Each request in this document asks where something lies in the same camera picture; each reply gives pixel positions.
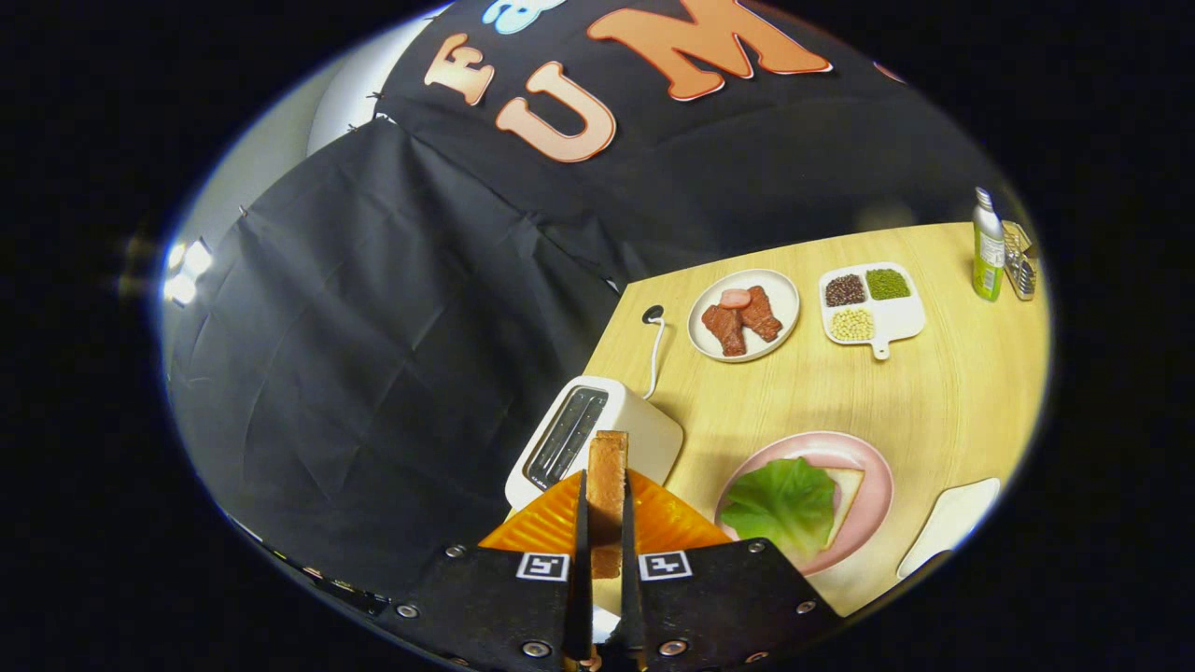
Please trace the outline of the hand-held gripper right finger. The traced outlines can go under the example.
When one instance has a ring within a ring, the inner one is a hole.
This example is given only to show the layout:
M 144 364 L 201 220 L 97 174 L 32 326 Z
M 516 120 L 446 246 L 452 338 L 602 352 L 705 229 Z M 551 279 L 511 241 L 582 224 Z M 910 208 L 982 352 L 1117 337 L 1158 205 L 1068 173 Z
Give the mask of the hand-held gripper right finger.
M 632 469 L 625 481 L 620 628 L 641 671 L 777 671 L 845 629 L 772 540 L 642 552 L 654 482 Z

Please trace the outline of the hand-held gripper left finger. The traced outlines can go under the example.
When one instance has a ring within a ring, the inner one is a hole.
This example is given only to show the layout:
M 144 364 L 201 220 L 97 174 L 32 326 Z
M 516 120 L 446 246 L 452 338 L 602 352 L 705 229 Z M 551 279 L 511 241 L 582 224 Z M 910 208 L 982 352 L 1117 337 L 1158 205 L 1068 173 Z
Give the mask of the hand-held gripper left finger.
M 452 671 L 580 667 L 593 648 L 586 472 L 572 483 L 572 552 L 445 546 L 376 631 Z

